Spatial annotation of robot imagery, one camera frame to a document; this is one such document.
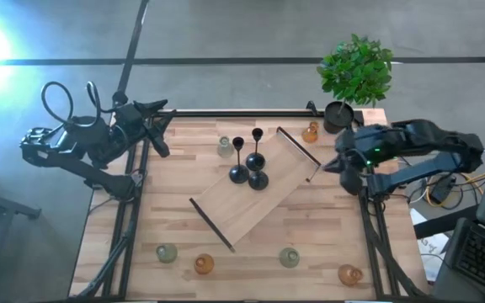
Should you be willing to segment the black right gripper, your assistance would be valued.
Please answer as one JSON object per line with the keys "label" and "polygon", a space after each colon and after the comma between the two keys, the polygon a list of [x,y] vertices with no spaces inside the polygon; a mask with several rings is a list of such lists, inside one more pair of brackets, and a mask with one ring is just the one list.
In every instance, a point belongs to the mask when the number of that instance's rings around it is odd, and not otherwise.
{"label": "black right gripper", "polygon": [[376,133],[376,127],[369,125],[345,130],[336,140],[338,156],[322,165],[327,173],[339,173],[340,185],[352,195],[363,187],[363,178],[375,171],[376,165],[362,151],[361,142]]}

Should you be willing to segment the black metal candlestick holder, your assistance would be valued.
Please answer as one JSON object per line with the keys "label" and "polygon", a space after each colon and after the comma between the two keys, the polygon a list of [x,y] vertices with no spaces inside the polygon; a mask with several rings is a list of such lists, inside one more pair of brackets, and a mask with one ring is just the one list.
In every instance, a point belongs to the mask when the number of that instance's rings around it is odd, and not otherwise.
{"label": "black metal candlestick holder", "polygon": [[234,183],[245,183],[249,178],[248,168],[241,164],[240,151],[244,145],[244,139],[240,136],[232,140],[232,145],[237,152],[237,164],[234,165],[229,172],[229,178]]}
{"label": "black metal candlestick holder", "polygon": [[252,171],[248,184],[254,190],[263,190],[269,185],[269,177],[263,170]]}
{"label": "black metal candlestick holder", "polygon": [[255,141],[255,148],[254,152],[251,152],[246,158],[246,166],[251,171],[261,170],[266,163],[264,156],[258,152],[258,143],[262,139],[263,134],[264,132],[261,128],[254,128],[252,130],[252,136]]}

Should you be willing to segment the black power adapter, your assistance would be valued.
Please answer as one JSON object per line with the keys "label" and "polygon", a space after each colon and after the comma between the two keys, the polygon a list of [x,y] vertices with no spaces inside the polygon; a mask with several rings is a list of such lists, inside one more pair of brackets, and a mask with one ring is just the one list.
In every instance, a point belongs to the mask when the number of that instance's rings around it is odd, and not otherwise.
{"label": "black power adapter", "polygon": [[440,177],[429,190],[429,201],[435,205],[442,205],[455,185],[456,177],[452,175]]}

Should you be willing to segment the amber glass candle holder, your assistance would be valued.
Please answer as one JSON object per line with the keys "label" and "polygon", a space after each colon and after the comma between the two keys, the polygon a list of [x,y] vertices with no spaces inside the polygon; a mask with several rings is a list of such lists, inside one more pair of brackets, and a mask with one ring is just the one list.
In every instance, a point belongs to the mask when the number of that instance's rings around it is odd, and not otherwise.
{"label": "amber glass candle holder", "polygon": [[363,272],[351,264],[342,264],[338,268],[338,279],[345,286],[353,287],[363,278]]}
{"label": "amber glass candle holder", "polygon": [[306,143],[315,143],[318,139],[318,129],[318,123],[315,121],[311,122],[309,126],[304,131],[302,131],[302,140]]}
{"label": "amber glass candle holder", "polygon": [[197,274],[209,274],[214,266],[214,258],[207,253],[198,255],[194,260],[194,270]]}

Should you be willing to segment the green glass candle holder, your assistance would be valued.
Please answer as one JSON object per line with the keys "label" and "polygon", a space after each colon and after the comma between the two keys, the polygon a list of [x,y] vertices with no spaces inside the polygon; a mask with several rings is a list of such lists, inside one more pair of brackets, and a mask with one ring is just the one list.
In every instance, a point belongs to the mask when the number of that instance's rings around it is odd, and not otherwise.
{"label": "green glass candle holder", "polygon": [[295,268],[300,260],[300,254],[293,247],[285,247],[279,253],[280,264],[285,268]]}
{"label": "green glass candle holder", "polygon": [[234,147],[228,136],[222,136],[217,146],[217,154],[222,158],[229,158],[234,153]]}
{"label": "green glass candle holder", "polygon": [[178,257],[178,249],[172,243],[162,243],[157,246],[156,255],[161,263],[173,263]]}

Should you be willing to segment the artificial green plant black pot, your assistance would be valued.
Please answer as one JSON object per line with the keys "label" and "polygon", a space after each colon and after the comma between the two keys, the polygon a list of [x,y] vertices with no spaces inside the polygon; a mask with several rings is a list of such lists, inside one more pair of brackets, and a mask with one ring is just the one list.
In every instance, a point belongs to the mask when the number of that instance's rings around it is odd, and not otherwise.
{"label": "artificial green plant black pot", "polygon": [[337,133],[352,125],[352,106],[371,105],[386,98],[392,81],[391,50],[379,40],[351,35],[348,42],[337,44],[336,50],[325,55],[317,66],[324,93],[333,96],[325,108],[323,127]]}

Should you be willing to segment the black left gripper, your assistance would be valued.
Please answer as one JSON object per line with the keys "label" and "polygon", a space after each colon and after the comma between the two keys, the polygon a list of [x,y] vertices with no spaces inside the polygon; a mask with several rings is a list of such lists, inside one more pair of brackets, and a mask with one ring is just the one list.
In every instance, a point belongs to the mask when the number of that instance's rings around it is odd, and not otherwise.
{"label": "black left gripper", "polygon": [[130,145],[146,137],[160,157],[170,155],[168,144],[164,140],[164,132],[177,114],[177,110],[166,113],[158,120],[153,119],[167,103],[166,99],[150,103],[135,101],[115,110],[115,123],[125,132]]}

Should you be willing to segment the dark grey desk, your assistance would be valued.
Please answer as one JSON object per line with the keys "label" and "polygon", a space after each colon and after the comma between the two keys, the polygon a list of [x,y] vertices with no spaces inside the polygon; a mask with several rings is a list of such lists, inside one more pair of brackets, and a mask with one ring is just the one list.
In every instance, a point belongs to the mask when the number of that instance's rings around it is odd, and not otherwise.
{"label": "dark grey desk", "polygon": [[461,228],[477,225],[485,229],[485,224],[477,218],[477,213],[473,218],[469,216],[470,214],[471,211],[469,209],[464,209],[455,213],[452,221],[443,216],[433,220],[421,221],[415,226],[415,234],[419,239],[444,231],[453,232],[450,246],[443,257],[442,267],[434,282],[433,295],[439,299],[485,303],[485,286],[464,275],[454,268],[452,263]]}

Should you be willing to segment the white paper sheet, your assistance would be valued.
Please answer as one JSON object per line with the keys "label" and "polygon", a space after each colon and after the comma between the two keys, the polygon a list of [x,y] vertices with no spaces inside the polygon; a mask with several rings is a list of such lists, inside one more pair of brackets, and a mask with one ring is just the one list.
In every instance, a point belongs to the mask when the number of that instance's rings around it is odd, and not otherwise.
{"label": "white paper sheet", "polygon": [[418,250],[421,254],[426,279],[435,282],[442,264],[441,259],[445,256],[443,250],[449,237],[444,233],[436,234],[418,240]]}

